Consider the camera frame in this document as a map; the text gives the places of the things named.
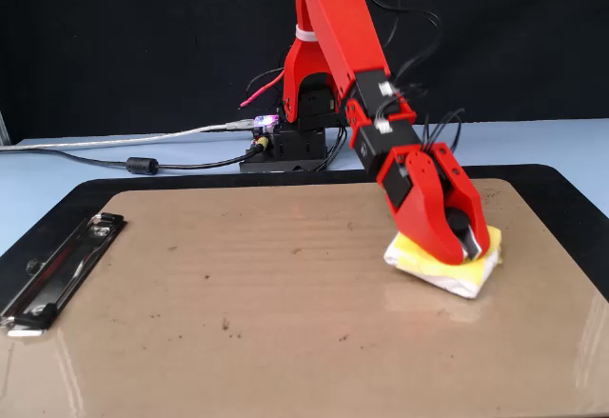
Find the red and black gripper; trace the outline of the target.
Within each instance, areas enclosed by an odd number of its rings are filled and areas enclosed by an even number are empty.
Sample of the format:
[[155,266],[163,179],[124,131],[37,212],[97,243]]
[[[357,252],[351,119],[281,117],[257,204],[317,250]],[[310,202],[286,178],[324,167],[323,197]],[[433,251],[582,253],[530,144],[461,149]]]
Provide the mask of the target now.
[[437,169],[421,144],[407,120],[396,120],[384,130],[358,127],[353,149],[384,189],[400,233],[442,263],[476,260],[489,248],[481,197],[445,143],[431,147]]

